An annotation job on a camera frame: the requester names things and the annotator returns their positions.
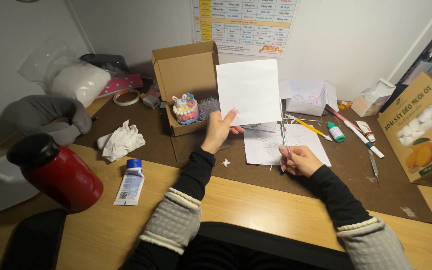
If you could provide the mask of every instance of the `hand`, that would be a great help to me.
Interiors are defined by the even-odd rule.
[[[309,150],[307,146],[284,146],[279,145],[281,157],[281,169],[292,175],[306,175],[311,177],[323,163]]]
[[[229,111],[224,120],[222,120],[220,110],[209,114],[206,138],[201,145],[202,150],[211,154],[215,154],[216,152],[218,152],[219,148],[224,143],[226,138],[228,138],[229,132],[233,134],[244,132],[244,129],[241,126],[231,127],[231,122],[233,122],[237,114],[237,108]]]

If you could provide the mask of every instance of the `clay cake figurine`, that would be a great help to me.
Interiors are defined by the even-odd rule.
[[[173,112],[179,124],[189,125],[198,121],[199,108],[194,95],[186,93],[182,98],[173,96],[173,100],[176,101],[173,106]]]

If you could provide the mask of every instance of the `yellow pencil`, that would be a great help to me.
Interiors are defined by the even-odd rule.
[[[294,119],[294,120],[296,120],[296,122],[300,123],[301,125],[303,125],[303,126],[309,128],[310,130],[316,132],[316,134],[319,134],[319,135],[323,136],[326,140],[331,141],[331,142],[333,141],[333,139],[331,139],[330,136],[328,136],[328,135],[324,135],[321,131],[315,129],[314,127],[312,127],[312,126],[310,126],[310,125],[308,125],[308,124],[306,124],[305,122],[303,122],[303,121],[301,121],[301,120],[299,120],[299,119],[297,119],[297,118]]]

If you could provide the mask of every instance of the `pink bow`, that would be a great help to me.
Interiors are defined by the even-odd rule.
[[[193,111],[189,114],[183,115],[184,121],[188,121],[188,120],[193,119],[193,118],[196,118],[196,112],[195,111]]]

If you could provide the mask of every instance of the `green cap bottle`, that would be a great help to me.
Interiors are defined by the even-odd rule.
[[[328,122],[328,128],[329,128],[329,133],[334,138],[334,140],[336,141],[336,143],[343,142],[344,139],[346,139],[346,137],[344,136],[343,132],[334,123]]]

